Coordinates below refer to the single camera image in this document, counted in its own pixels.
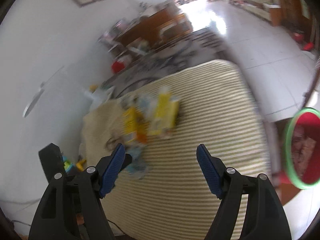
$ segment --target striped mattress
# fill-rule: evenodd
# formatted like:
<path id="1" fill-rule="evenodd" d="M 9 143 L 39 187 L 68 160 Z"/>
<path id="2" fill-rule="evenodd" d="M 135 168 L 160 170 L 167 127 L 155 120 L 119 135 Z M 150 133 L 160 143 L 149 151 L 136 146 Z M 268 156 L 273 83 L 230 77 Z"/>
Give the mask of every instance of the striped mattress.
<path id="1" fill-rule="evenodd" d="M 116 187 L 101 203 L 107 218 L 137 240 L 200 240 L 220 200 L 207 186 L 196 160 L 196 147 L 204 143 L 212 156 L 244 175 L 270 174 L 265 133 L 247 85 L 237 66 L 228 61 L 214 60 L 186 69 L 137 92 L 156 95 L 164 85 L 181 97 L 183 117 L 173 137 L 150 140 L 143 152 L 150 172 L 140 180 L 121 172 Z M 88 163 L 95 165 L 109 154 L 102 146 L 94 150 L 108 140 L 108 133 L 96 127 L 103 123 L 101 114 L 96 122 L 95 113 L 89 115 L 84 126 L 91 135 L 84 133 L 84 139 Z M 240 236 L 246 201 L 243 196 L 232 239 Z"/>

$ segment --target blue rubber finger pad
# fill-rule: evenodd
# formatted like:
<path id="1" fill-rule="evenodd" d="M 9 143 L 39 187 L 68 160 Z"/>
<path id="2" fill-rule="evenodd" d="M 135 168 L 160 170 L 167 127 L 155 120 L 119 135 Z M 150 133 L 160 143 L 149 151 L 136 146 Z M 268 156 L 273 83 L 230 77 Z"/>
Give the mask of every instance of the blue rubber finger pad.
<path id="1" fill-rule="evenodd" d="M 102 176 L 102 184 L 99 191 L 101 197 L 105 197 L 106 194 L 110 193 L 113 185 L 116 181 L 118 173 L 121 169 L 122 163 L 124 162 L 125 148 L 120 145 L 118 150 L 115 152 L 111 162 L 109 163 L 107 169 Z"/>
<path id="2" fill-rule="evenodd" d="M 209 189 L 212 194 L 218 198 L 222 197 L 221 178 L 209 159 L 205 149 L 199 145 L 197 148 L 197 160 L 202 170 L 202 173 L 207 181 Z"/>

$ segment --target clutter of items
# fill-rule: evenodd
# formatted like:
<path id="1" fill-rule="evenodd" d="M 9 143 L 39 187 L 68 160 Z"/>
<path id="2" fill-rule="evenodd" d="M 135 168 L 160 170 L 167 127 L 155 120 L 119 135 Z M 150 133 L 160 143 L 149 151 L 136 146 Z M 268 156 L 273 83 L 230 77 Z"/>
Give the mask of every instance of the clutter of items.
<path id="1" fill-rule="evenodd" d="M 228 2 L 271 22 L 272 26 L 281 25 L 283 19 L 281 7 L 274 3 L 274 0 L 228 0 Z"/>
<path id="2" fill-rule="evenodd" d="M 109 134 L 105 137 L 105 150 L 112 152 L 115 145 L 122 143 L 125 145 L 126 153 L 132 157 L 132 163 L 125 170 L 133 177 L 142 179 L 152 168 L 143 160 L 143 151 L 148 145 L 148 141 L 153 138 L 163 140 L 170 139 L 177 124 L 180 109 L 180 98 L 172 94 L 170 87 L 161 87 L 158 95 L 149 93 L 133 92 L 119 99 L 111 99 L 108 104 L 117 105 L 117 110 L 109 107 L 110 112 L 114 112 L 117 117 L 117 125 L 104 129 Z M 84 144 L 91 142 L 88 136 L 91 132 L 84 132 Z"/>
<path id="3" fill-rule="evenodd" d="M 114 74 L 155 49 L 193 31 L 186 14 L 173 0 L 155 6 L 140 3 L 140 15 L 131 22 L 119 20 L 100 38 L 114 58 Z"/>

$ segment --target white floor tile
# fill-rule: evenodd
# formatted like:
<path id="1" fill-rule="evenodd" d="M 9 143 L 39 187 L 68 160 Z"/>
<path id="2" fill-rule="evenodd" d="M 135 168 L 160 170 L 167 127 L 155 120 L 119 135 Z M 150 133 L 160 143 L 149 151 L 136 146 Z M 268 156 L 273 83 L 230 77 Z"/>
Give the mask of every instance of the white floor tile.
<path id="1" fill-rule="evenodd" d="M 221 17 L 224 20 L 227 28 L 238 25 L 237 20 L 236 20 L 238 15 L 236 13 L 233 13 L 233 14 L 231 14 L 231 13 L 228 13 L 228 14 L 216 13 L 216 14 L 217 14 L 217 16 Z"/>
<path id="2" fill-rule="evenodd" d="M 270 64 L 249 68 L 244 72 L 264 114 L 272 114 L 295 104 Z"/>
<path id="3" fill-rule="evenodd" d="M 297 240 L 306 230 L 313 199 L 313 189 L 300 191 L 284 205 L 292 240 Z"/>
<path id="4" fill-rule="evenodd" d="M 301 64 L 300 58 L 291 57 L 271 63 L 282 83 L 288 88 L 295 102 L 303 100 L 303 94 L 308 91 L 312 75 L 309 69 Z"/>
<path id="5" fill-rule="evenodd" d="M 279 112 L 275 112 L 273 114 L 266 115 L 266 119 L 269 122 L 276 122 L 282 119 L 293 117 L 298 112 L 297 106 L 291 106 Z"/>
<path id="6" fill-rule="evenodd" d="M 258 17 L 256 17 L 252 13 L 249 13 L 245 10 L 242 10 L 241 12 L 239 12 L 237 20 L 240 24 L 257 23 L 260 21 Z"/>
<path id="7" fill-rule="evenodd" d="M 250 39 L 272 35 L 272 32 L 269 29 L 261 26 L 259 22 L 251 22 L 251 23 L 245 24 L 245 26 L 247 26 L 248 33 L 249 33 L 248 36 Z"/>
<path id="8" fill-rule="evenodd" d="M 267 57 L 256 48 L 251 40 L 240 41 L 230 45 L 235 57 L 239 59 L 242 69 L 248 69 L 269 63 Z"/>
<path id="9" fill-rule="evenodd" d="M 281 59 L 295 57 L 300 53 L 300 49 L 296 44 L 290 44 L 287 40 L 287 33 L 276 35 L 262 36 L 252 39 L 252 44 L 264 54 L 270 62 Z"/>
<path id="10" fill-rule="evenodd" d="M 307 227 L 311 224 L 313 219 L 315 218 L 317 212 L 319 211 L 320 207 L 320 184 L 313 188 L 313 196 L 312 196 L 312 203 L 311 203 L 311 210 L 308 218 Z"/>
<path id="11" fill-rule="evenodd" d="M 298 58 L 299 62 L 306 66 L 308 68 L 308 70 L 310 71 L 310 73 L 313 75 L 315 73 L 316 70 L 316 60 L 312 60 L 311 58 L 309 58 L 307 55 L 303 54 Z"/>
<path id="12" fill-rule="evenodd" d="M 226 29 L 225 37 L 229 44 L 249 39 L 247 31 L 241 29 L 241 25 L 228 27 Z"/>
<path id="13" fill-rule="evenodd" d="M 261 20 L 259 21 L 259 24 L 266 28 L 268 31 L 270 31 L 272 34 L 279 34 L 279 33 L 287 33 L 286 29 L 282 26 L 272 26 L 270 24 L 270 22 L 268 21 L 264 21 L 264 20 Z"/>

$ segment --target red object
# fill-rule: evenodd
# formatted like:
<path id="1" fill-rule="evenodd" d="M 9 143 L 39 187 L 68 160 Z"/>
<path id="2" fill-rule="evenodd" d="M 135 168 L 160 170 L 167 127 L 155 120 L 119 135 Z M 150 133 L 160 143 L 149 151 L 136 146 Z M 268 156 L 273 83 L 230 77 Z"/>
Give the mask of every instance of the red object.
<path id="1" fill-rule="evenodd" d="M 303 46 L 302 50 L 311 51 L 313 48 L 314 48 L 314 44 L 312 42 L 309 42 Z"/>
<path id="2" fill-rule="evenodd" d="M 111 68 L 112 68 L 112 71 L 114 74 L 120 72 L 121 70 L 124 69 L 124 64 L 122 62 L 119 62 L 119 61 L 115 61 L 112 65 L 111 65 Z"/>
<path id="3" fill-rule="evenodd" d="M 304 34 L 302 33 L 293 33 L 293 39 L 297 42 L 297 43 L 302 43 L 303 39 L 304 39 Z"/>
<path id="4" fill-rule="evenodd" d="M 306 172 L 301 179 L 304 183 L 311 184 L 320 178 L 320 119 L 315 114 L 307 112 L 298 118 L 297 125 L 304 128 L 305 136 L 316 141 Z M 291 184 L 284 171 L 281 171 L 279 179 L 282 183 Z"/>

